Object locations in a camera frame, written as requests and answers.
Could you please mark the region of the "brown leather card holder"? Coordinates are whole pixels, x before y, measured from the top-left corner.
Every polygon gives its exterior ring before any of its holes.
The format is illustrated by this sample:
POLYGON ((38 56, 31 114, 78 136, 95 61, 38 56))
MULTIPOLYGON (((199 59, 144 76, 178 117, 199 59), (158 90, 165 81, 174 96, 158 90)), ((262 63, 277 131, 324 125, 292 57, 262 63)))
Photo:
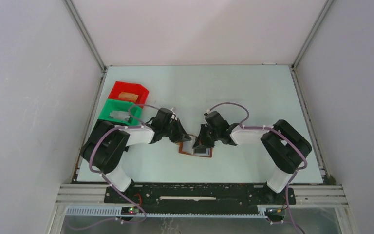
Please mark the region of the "brown leather card holder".
POLYGON ((191 140, 180 142, 178 143, 179 149, 178 153, 188 155, 188 156, 195 156, 195 157, 204 157, 204 158, 212 158, 212 148, 194 148, 193 144, 197 138, 196 135, 189 134, 191 140))

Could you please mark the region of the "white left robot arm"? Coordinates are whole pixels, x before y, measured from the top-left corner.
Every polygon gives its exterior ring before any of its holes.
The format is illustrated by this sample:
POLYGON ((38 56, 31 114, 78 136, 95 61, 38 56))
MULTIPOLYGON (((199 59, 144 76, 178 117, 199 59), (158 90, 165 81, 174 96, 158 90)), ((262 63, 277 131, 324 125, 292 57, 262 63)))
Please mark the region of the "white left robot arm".
POLYGON ((123 153, 132 145, 154 144, 167 137, 172 143, 191 141, 176 114, 160 108, 147 123, 135 126, 116 125, 98 120, 88 140, 80 150, 80 156, 89 163, 89 169, 99 174, 115 187, 115 196, 123 203, 134 198, 133 180, 120 165, 123 153))

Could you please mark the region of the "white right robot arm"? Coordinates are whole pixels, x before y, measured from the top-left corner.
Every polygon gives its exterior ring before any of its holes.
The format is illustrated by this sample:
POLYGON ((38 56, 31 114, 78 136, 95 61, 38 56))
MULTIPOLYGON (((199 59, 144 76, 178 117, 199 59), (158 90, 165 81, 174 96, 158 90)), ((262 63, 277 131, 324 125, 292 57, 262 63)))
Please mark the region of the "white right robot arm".
POLYGON ((213 148, 217 141, 231 146, 255 144, 257 141, 263 144, 275 163, 263 194, 268 203, 278 203, 297 171, 307 167, 306 158, 313 149, 312 145, 284 119, 272 126, 246 126, 229 124, 220 113, 212 111, 205 114, 205 121, 193 143, 194 150, 213 148))

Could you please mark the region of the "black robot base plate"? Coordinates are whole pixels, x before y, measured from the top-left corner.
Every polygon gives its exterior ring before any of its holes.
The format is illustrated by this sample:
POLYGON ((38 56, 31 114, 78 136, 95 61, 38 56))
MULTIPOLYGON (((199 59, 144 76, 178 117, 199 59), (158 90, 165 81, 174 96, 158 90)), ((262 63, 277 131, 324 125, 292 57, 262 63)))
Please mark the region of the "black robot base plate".
POLYGON ((259 215, 295 205, 292 188, 272 192, 260 183, 134 183, 123 193, 151 215, 259 215))

